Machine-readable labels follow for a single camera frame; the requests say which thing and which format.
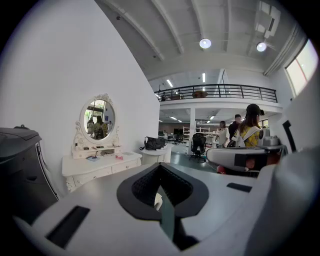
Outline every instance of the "black bag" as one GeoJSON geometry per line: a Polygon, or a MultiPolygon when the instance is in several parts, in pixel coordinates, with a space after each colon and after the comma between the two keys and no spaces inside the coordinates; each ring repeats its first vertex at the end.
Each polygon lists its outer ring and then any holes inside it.
{"type": "Polygon", "coordinates": [[[163,148],[166,144],[166,139],[164,138],[152,138],[152,137],[145,137],[144,138],[144,147],[140,147],[140,150],[144,148],[146,150],[159,150],[163,148]]]}

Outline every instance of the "yellow shirt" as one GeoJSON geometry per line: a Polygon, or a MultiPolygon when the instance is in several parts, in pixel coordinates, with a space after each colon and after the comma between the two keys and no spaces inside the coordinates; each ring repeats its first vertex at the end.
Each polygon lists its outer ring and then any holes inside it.
{"type": "MultiPolygon", "coordinates": [[[[249,126],[245,126],[243,129],[243,132],[240,133],[240,136],[243,138],[247,132],[250,130],[251,127],[249,126]]],[[[260,130],[257,130],[254,134],[252,134],[245,142],[245,146],[246,147],[256,147],[258,146],[258,142],[259,142],[259,133],[260,130]]]]}

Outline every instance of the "round ceiling light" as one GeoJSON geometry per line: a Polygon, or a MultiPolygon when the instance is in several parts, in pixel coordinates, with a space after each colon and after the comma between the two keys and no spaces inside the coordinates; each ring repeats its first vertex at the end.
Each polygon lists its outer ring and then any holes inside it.
{"type": "Polygon", "coordinates": [[[199,44],[201,48],[207,49],[211,46],[211,41],[209,39],[204,38],[200,41],[199,44]]]}
{"type": "Polygon", "coordinates": [[[264,42],[260,42],[260,43],[257,44],[256,49],[259,52],[263,52],[263,51],[265,51],[267,49],[267,45],[264,42]]]}

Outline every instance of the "black seat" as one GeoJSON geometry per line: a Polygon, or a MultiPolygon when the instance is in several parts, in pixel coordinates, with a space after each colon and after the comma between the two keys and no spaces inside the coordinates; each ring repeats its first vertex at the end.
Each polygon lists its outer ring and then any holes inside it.
{"type": "Polygon", "coordinates": [[[172,144],[178,145],[179,144],[179,135],[178,134],[174,134],[174,142],[172,144]]]}
{"type": "Polygon", "coordinates": [[[194,153],[193,155],[190,156],[189,160],[192,157],[201,159],[201,155],[206,151],[206,140],[207,138],[204,137],[203,133],[195,133],[192,136],[192,142],[191,142],[191,151],[194,153]]]}

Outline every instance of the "vanity table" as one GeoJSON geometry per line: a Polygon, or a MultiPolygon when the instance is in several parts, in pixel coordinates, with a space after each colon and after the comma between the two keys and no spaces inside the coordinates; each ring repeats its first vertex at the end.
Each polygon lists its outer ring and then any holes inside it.
{"type": "Polygon", "coordinates": [[[62,158],[62,175],[70,193],[93,179],[141,166],[141,154],[122,152],[117,111],[108,94],[86,102],[75,128],[71,155],[62,158]]]}
{"type": "Polygon", "coordinates": [[[116,174],[133,167],[141,166],[141,154],[124,152],[117,154],[123,160],[116,158],[115,154],[104,155],[97,161],[88,159],[74,159],[71,155],[62,158],[62,175],[66,178],[69,192],[73,192],[83,184],[107,175],[116,174]]]}

